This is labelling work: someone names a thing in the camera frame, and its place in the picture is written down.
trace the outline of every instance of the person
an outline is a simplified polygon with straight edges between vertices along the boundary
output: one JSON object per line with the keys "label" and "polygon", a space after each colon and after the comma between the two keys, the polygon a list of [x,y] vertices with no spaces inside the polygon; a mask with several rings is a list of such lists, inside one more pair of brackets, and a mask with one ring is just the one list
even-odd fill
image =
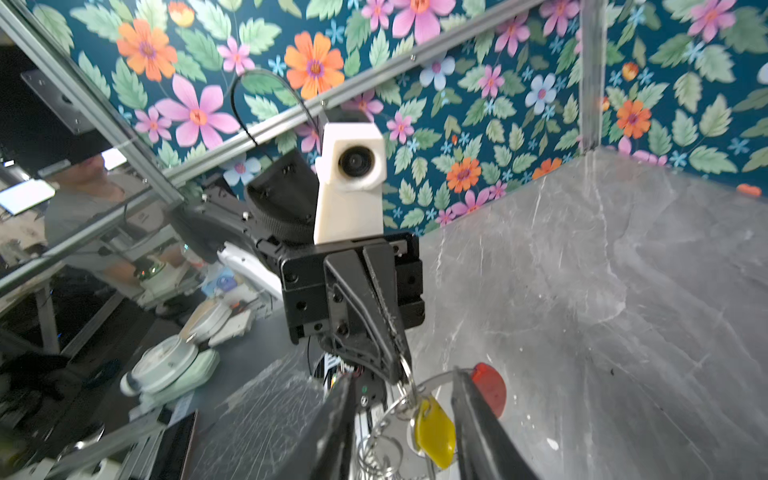
{"label": "person", "polygon": [[[104,168],[101,154],[59,171],[47,180],[59,185],[45,212],[45,238],[48,245],[71,236],[94,217],[122,204],[146,187],[141,180],[131,175],[109,174]],[[162,204],[154,202],[135,214],[129,214],[126,222],[122,229],[129,231],[132,237],[145,237],[154,233],[166,223]],[[92,272],[99,280],[109,283],[126,297],[137,299],[144,289],[134,275],[136,267],[122,252],[111,251],[105,246],[104,242],[94,240],[65,257],[64,262]],[[171,266],[180,266],[185,260],[178,244],[166,248],[157,257]]]}

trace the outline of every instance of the marble surface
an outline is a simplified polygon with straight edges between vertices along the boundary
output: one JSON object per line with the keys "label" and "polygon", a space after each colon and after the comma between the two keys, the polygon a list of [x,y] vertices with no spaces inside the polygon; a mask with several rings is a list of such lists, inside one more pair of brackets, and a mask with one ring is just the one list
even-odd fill
{"label": "marble surface", "polygon": [[768,204],[603,152],[422,259],[417,380],[493,365],[542,479],[768,478]]}

